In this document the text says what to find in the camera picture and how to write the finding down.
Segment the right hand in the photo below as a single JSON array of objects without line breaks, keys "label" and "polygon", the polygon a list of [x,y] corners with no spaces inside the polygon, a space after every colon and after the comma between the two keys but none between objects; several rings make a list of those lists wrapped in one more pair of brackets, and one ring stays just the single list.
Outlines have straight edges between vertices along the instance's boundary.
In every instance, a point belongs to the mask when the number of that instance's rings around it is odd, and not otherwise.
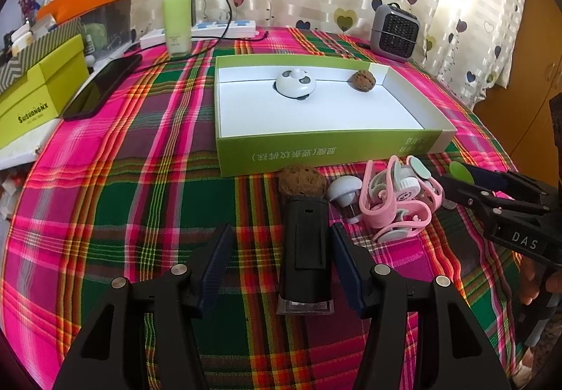
[{"label": "right hand", "polygon": [[[529,305],[539,294],[541,277],[538,277],[535,262],[527,257],[520,261],[519,298],[522,304]],[[552,274],[546,281],[546,290],[552,294],[562,292],[562,274]]]}]

